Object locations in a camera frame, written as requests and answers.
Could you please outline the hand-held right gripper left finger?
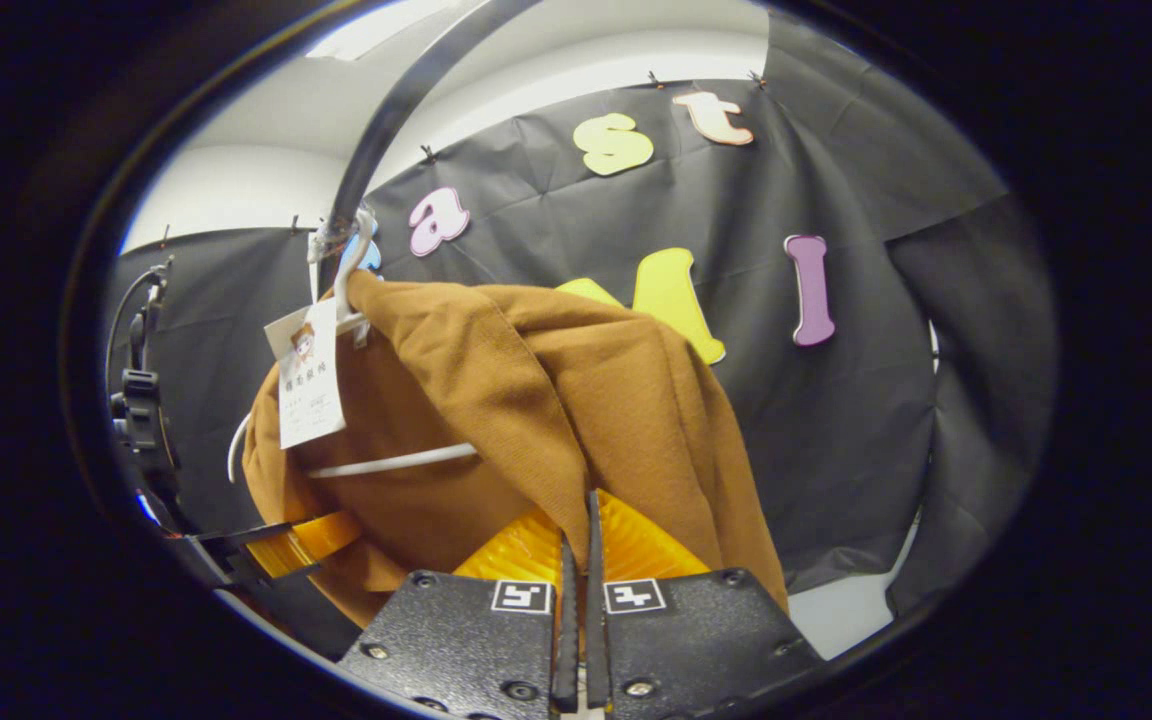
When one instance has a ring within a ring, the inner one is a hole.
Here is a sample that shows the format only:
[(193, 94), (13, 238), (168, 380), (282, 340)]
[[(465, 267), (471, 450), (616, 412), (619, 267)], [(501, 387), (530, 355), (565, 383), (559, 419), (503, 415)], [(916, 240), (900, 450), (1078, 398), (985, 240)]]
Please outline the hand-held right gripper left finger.
[(532, 510), (456, 570), (412, 571), (340, 667), (453, 717), (573, 714), (579, 574), (570, 543)]

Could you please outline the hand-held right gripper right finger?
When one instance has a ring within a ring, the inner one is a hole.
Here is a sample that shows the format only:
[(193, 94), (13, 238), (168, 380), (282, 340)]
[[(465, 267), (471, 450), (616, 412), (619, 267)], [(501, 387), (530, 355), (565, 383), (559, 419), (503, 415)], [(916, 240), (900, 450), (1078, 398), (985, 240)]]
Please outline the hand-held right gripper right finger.
[(600, 488), (588, 506), (589, 708), (607, 719), (732, 719), (823, 666), (748, 569), (708, 569)]

